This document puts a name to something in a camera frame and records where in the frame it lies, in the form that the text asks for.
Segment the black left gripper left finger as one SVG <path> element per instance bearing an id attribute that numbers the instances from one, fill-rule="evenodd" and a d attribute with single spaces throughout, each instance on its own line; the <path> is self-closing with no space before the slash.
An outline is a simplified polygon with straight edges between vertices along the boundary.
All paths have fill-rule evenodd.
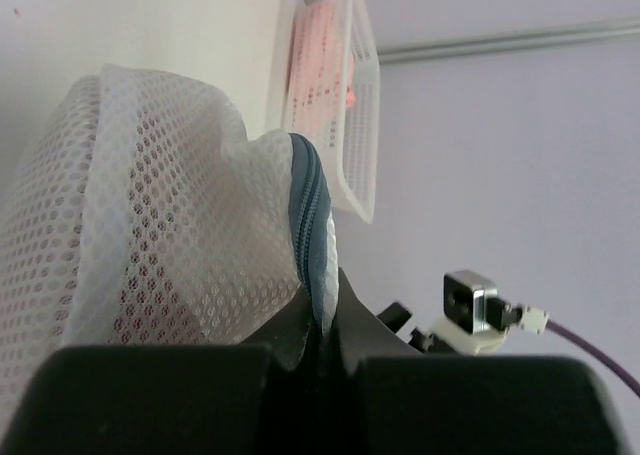
<path id="1" fill-rule="evenodd" d="M 37 370 L 21 454 L 306 454 L 311 301 L 296 295 L 237 345 L 75 346 Z"/>

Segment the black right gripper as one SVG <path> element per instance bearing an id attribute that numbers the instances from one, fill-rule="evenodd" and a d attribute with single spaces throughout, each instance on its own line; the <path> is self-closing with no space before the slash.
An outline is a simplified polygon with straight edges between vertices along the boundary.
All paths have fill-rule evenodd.
<path id="1" fill-rule="evenodd" d="M 411 317 L 412 313 L 399 302 L 393 302 L 377 315 L 378 320 L 394 334 L 397 334 Z M 419 328 L 411 331 L 407 344 L 420 353 L 450 352 L 450 346 L 442 339 L 432 333 L 422 332 Z"/>

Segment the blue-trimmed mesh laundry bag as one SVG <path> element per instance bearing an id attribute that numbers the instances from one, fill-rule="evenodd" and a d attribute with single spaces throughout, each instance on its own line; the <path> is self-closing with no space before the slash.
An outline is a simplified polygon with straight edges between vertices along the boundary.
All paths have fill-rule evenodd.
<path id="1" fill-rule="evenodd" d="M 1 211 L 1 414 L 62 347 L 237 343 L 300 289 L 327 333 L 338 262 L 313 145 L 250 140 L 214 86 L 108 65 L 72 86 Z"/>

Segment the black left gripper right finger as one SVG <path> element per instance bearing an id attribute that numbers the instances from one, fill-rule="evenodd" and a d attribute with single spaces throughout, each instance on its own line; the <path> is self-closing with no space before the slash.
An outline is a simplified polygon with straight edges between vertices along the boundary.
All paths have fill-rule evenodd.
<path id="1" fill-rule="evenodd" d="M 333 454 L 628 454 L 604 383 L 558 356 L 423 354 L 357 298 L 334 319 Z"/>

